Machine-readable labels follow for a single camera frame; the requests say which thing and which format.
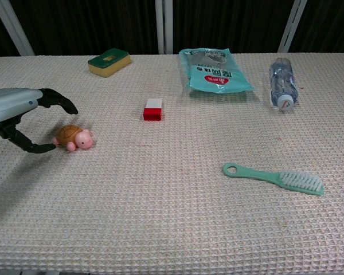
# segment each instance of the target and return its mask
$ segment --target pink turtle head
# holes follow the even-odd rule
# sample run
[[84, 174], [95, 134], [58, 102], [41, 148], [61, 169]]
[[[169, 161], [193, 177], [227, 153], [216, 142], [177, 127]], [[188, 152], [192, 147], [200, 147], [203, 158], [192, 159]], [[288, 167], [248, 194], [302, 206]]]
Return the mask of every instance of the pink turtle head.
[[75, 143], [81, 149], [88, 149], [93, 145], [93, 139], [88, 129], [84, 129], [75, 136]]

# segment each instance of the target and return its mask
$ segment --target yellow sponge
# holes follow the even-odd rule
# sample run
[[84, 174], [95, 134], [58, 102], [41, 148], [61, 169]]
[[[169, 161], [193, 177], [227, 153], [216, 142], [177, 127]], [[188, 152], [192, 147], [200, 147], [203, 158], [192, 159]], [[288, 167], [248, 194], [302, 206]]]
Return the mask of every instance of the yellow sponge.
[[128, 52], [110, 49], [88, 61], [89, 71], [99, 76], [109, 77], [131, 62]]

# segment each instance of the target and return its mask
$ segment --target toothbrush bristles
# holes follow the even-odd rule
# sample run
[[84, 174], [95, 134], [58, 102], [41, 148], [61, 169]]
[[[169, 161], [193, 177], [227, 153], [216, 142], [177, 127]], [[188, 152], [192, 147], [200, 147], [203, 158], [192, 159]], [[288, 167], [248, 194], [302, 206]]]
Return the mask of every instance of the toothbrush bristles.
[[291, 170], [280, 172], [280, 179], [289, 186], [300, 187], [307, 190], [320, 191], [323, 182], [319, 176]]

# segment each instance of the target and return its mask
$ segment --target red and white eraser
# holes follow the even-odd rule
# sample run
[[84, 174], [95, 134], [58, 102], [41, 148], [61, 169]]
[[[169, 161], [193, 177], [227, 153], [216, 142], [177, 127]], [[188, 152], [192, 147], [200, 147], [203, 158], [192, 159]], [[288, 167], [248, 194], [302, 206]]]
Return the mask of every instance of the red and white eraser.
[[162, 99], [148, 99], [144, 108], [144, 120], [162, 119]]

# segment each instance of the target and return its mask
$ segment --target toy turtle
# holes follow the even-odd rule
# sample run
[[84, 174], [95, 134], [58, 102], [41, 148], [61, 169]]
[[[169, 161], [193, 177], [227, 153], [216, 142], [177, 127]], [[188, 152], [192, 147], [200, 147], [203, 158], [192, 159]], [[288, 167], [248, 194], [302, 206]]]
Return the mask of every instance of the toy turtle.
[[81, 129], [76, 125], [61, 127], [57, 135], [52, 139], [55, 145], [64, 145], [68, 151], [73, 152], [77, 147], [88, 149], [93, 145], [91, 132], [88, 129]]

